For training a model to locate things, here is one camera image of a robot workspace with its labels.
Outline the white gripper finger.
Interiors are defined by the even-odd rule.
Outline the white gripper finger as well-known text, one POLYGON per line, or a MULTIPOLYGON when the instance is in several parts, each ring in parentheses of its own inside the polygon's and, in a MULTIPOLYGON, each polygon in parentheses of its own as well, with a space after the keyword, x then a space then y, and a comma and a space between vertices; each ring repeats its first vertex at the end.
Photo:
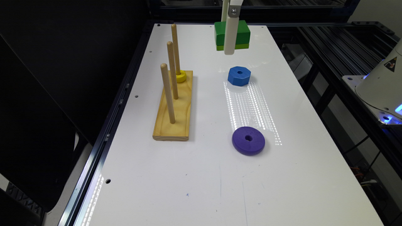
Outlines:
POLYGON ((222 0, 221 22, 226 21, 230 0, 222 0))
POLYGON ((239 15, 242 0, 230 0, 227 19, 225 21, 224 53, 233 55, 235 52, 239 15))

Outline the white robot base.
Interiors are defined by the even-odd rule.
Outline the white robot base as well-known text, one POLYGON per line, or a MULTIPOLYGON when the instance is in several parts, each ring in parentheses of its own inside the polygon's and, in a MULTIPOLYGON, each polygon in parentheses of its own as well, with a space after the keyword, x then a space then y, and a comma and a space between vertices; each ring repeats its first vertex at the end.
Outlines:
POLYGON ((345 75, 342 80, 381 124, 401 125, 401 42, 367 75, 345 75))

